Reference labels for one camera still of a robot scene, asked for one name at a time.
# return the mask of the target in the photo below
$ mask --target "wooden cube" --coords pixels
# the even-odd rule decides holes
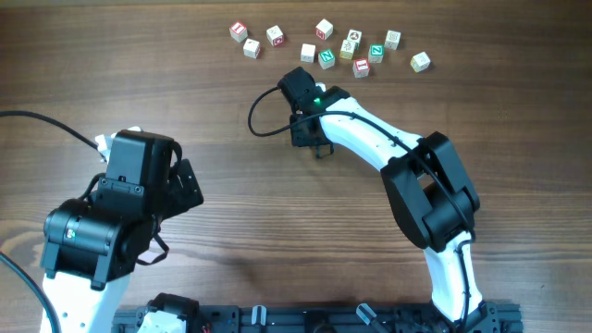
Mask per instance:
[[[411,67],[415,73],[419,73],[420,71],[429,67],[430,64],[429,57],[427,57],[426,52],[422,52],[420,54],[414,55],[411,59]]]
[[[261,51],[261,45],[259,42],[248,38],[242,47],[242,51],[246,56],[256,59],[259,56],[259,51]]]
[[[385,55],[385,46],[380,44],[370,45],[368,50],[368,62],[381,63],[382,57]]]
[[[315,61],[315,46],[304,43],[300,51],[300,61],[314,62]]]
[[[398,31],[388,31],[387,39],[385,40],[385,47],[391,50],[396,50],[399,46],[399,40],[401,39],[401,33]]]
[[[348,32],[348,38],[346,38],[346,40],[354,42],[355,49],[357,50],[360,48],[360,42],[362,41],[362,32],[350,29],[350,32]]]
[[[284,43],[284,33],[279,26],[273,26],[267,29],[267,40],[274,46]]]
[[[333,55],[333,52],[331,52],[331,49],[318,53],[318,63],[321,65],[322,69],[335,66],[335,56]]]
[[[353,62],[353,76],[356,78],[365,78],[370,73],[370,65],[367,59],[358,59]]]
[[[333,33],[333,24],[323,18],[321,22],[316,25],[316,36],[323,41],[326,41],[331,33]]]
[[[341,44],[341,51],[339,52],[339,56],[344,59],[352,60],[354,50],[355,50],[355,43],[352,41],[345,40]]]
[[[230,26],[230,36],[232,36],[232,38],[234,38],[235,41],[237,42],[242,42],[244,41],[245,38],[247,38],[247,36],[249,35],[249,33],[247,32],[247,27],[236,21],[233,25]]]

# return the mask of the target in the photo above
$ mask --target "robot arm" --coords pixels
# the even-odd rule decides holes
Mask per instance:
[[[173,139],[130,130],[109,139],[99,145],[109,163],[97,191],[67,200],[43,227],[43,289],[64,332],[110,331],[136,263],[148,265],[138,256],[152,238],[167,249],[158,236],[162,221],[204,202]],[[41,331],[51,332],[45,315]]]
[[[322,83],[315,84],[302,68],[287,74],[278,86],[292,108],[292,124],[326,111],[346,111],[365,117],[398,137],[436,170],[470,227],[475,224],[473,216],[479,199],[459,156],[444,135],[436,132],[422,138],[396,129],[364,110],[342,89],[325,90]],[[459,244],[471,236],[437,186],[420,186],[418,178],[424,173],[406,150],[357,117],[342,115],[321,116],[295,126],[291,137],[295,146],[341,144],[379,170],[401,231],[424,251],[433,285],[432,303],[451,323],[462,318],[465,269],[470,293],[468,313],[477,309],[482,295],[476,288],[469,245],[464,246],[463,260],[457,254]]]

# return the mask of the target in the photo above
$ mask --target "black metal base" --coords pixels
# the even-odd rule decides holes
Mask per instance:
[[[161,294],[156,299],[163,303]],[[149,311],[162,310],[147,306],[136,311],[117,311],[112,333],[135,333]],[[188,333],[453,333],[454,323],[446,321],[432,304],[405,304],[375,307],[372,323],[356,314],[356,308],[253,308],[232,305],[199,306],[198,317],[191,320]],[[482,302],[469,316],[470,333],[522,333],[522,314],[516,304]]]

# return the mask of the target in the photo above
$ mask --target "wood grain surface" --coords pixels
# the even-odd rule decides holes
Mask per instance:
[[[122,306],[158,292],[251,306],[428,302],[421,251],[399,231],[376,171],[343,147],[320,160],[288,133],[259,139],[253,100],[303,65],[388,123],[455,144],[481,197],[472,248],[487,300],[522,305],[528,332],[592,325],[592,5],[576,1],[396,1],[106,6],[0,11],[0,109],[55,117],[92,138],[133,125],[181,143],[205,204],[167,221],[164,262],[138,266]],[[315,25],[327,18],[322,42]],[[262,43],[257,60],[229,36]],[[273,48],[265,30],[287,36]],[[370,77],[334,53],[402,32]],[[426,51],[431,69],[415,74]],[[254,126],[288,121],[280,93]],[[38,282],[43,222],[105,170],[98,155],[33,119],[0,119],[0,248]],[[0,267],[0,331],[34,332],[41,306]]]

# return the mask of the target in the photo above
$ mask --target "block with green letter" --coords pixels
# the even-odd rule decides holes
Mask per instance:
[[[331,49],[318,53],[318,63],[321,65],[322,69],[335,66],[335,56],[333,55],[333,52],[331,52]]]
[[[382,57],[385,55],[385,46],[381,44],[370,45],[368,50],[368,62],[381,63]]]

